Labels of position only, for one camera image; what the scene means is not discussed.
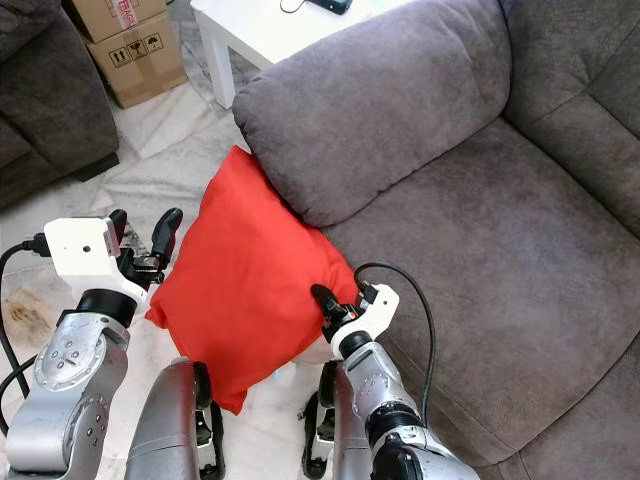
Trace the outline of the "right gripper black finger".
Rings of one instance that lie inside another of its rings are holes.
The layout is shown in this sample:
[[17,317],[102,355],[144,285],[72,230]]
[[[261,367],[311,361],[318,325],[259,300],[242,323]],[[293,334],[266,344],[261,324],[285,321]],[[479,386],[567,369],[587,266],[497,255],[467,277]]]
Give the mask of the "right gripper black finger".
[[311,285],[311,296],[315,298],[326,325],[340,325],[347,319],[347,307],[340,303],[328,287],[321,284]]

